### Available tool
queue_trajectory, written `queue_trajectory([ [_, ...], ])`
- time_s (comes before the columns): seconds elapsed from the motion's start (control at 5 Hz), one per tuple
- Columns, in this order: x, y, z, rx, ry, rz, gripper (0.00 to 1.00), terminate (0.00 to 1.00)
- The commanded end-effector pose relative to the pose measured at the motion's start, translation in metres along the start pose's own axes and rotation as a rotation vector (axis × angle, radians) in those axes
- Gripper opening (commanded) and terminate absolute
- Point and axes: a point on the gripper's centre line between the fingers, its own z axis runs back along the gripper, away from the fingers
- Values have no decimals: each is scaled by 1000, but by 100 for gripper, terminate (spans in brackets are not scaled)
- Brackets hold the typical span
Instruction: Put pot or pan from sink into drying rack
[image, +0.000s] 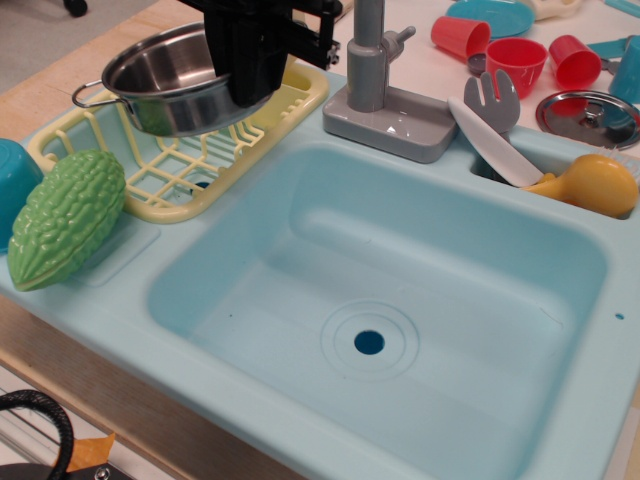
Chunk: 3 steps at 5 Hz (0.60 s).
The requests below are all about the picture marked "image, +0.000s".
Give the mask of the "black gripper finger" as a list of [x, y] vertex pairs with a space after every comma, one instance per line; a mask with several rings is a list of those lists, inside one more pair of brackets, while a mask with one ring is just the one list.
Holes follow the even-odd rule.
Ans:
[[280, 88], [287, 47], [282, 34], [287, 17], [234, 17], [229, 27], [232, 97], [254, 106]]
[[229, 8], [211, 7], [204, 13], [207, 46], [218, 75], [234, 73], [236, 12]]

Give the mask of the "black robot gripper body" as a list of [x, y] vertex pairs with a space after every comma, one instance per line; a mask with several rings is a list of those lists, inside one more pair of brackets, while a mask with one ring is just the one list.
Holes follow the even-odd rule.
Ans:
[[188, 1], [203, 16], [211, 7], [229, 8], [237, 17], [287, 17], [282, 37], [288, 55], [327, 70], [339, 61], [340, 43], [333, 39], [339, 1]]

